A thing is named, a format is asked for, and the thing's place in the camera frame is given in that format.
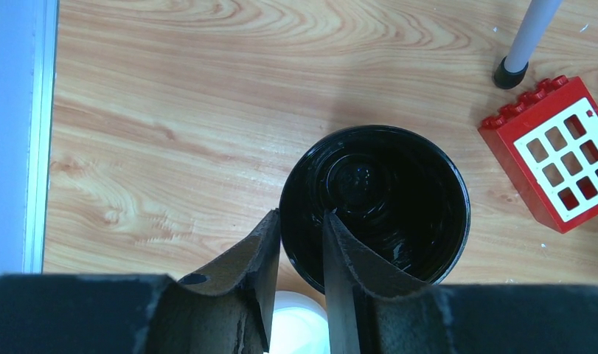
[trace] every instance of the red toy block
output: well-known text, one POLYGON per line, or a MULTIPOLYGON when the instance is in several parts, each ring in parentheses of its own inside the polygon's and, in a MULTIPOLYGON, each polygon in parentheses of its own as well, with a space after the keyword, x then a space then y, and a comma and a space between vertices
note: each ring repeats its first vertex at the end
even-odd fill
POLYGON ((564 233, 598 215, 598 106, 579 77, 540 81, 479 133, 537 221, 564 233))

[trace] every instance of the black cup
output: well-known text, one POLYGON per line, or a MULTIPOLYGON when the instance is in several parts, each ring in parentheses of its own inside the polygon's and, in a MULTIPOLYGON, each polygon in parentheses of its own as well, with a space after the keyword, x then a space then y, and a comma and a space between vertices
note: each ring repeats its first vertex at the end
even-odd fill
POLYGON ((453 162, 427 139, 381 125, 317 142, 292 169, 279 210, 290 262, 321 293, 326 210, 385 260, 429 283, 451 271, 470 230, 470 201, 453 162))

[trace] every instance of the white grid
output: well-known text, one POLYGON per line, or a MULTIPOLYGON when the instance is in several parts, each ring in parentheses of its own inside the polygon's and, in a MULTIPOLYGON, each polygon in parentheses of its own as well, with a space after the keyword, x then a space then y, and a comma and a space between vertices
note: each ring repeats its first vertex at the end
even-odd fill
POLYGON ((556 116, 542 123, 536 129, 524 134, 524 136, 514 142, 516 150, 518 150, 520 153, 522 159, 533 173, 533 176, 539 183, 540 187, 542 187, 542 190, 549 197, 549 200, 551 201, 555 210, 557 210, 559 213, 559 216, 563 222, 570 221, 571 219, 598 204, 598 194, 591 199, 586 199, 581 192, 581 189, 579 189, 577 186, 577 182, 587 176, 598 193, 598 176, 596 175, 596 170, 598 170, 598 161, 590 164, 580 149, 580 146, 589 140, 594 143, 594 146, 596 146, 596 149, 598 150, 598 115, 588 99, 584 97, 570 105, 565 110, 561 111, 556 116), (588 111, 593 114, 592 117, 588 117, 588 111), (581 124, 585 129, 585 135, 579 137, 578 139, 574 139, 572 137, 572 134, 570 134, 566 124, 564 123, 566 119, 573 115, 577 116, 577 119, 581 121, 581 124), (559 151, 555 151, 551 145, 551 142, 546 137, 546 132, 555 127, 559 129, 559 132, 561 132, 561 135, 567 143, 567 145, 562 147, 559 151), (534 156, 527 147, 530 142, 533 142, 536 139, 540 141, 548 153, 548 157, 540 162, 535 161, 534 156), (583 169, 574 176, 570 175, 568 169, 561 161, 561 158, 570 152, 577 157, 577 161, 583 167, 583 169), (554 187, 551 185, 550 181, 543 172, 543 169, 550 164, 555 165, 563 178, 563 181, 554 187), (574 197, 579 202, 579 205, 571 210, 568 210, 559 198, 559 192, 565 188, 570 188, 572 194, 574 194, 574 197))

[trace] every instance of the wood grain surface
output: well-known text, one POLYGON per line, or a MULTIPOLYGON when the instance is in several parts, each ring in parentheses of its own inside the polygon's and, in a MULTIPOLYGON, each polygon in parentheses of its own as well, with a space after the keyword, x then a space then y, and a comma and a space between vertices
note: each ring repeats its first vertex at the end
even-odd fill
MULTIPOLYGON (((598 217, 537 223, 476 132, 545 77, 580 75, 598 102, 598 0, 566 0, 525 81, 493 86, 527 6, 61 0, 45 271, 181 277, 279 205, 312 144, 380 123, 465 178, 473 224, 447 282, 598 284, 598 217)), ((277 287, 322 302, 285 255, 277 287)))

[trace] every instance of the black leg tip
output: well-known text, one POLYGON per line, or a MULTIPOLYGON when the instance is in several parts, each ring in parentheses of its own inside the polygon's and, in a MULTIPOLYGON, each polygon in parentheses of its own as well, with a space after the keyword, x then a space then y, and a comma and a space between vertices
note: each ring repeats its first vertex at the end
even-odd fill
POLYGON ((519 72, 508 72, 505 69, 506 58, 507 57, 503 58, 503 60, 501 61, 501 65, 499 65, 498 68, 496 68, 494 76, 492 76, 492 79, 494 80, 494 85, 503 90, 513 89, 520 82, 522 82, 522 80, 524 79, 524 75, 526 74, 526 70, 529 68, 529 63, 527 63, 524 66, 524 69, 520 70, 519 72))

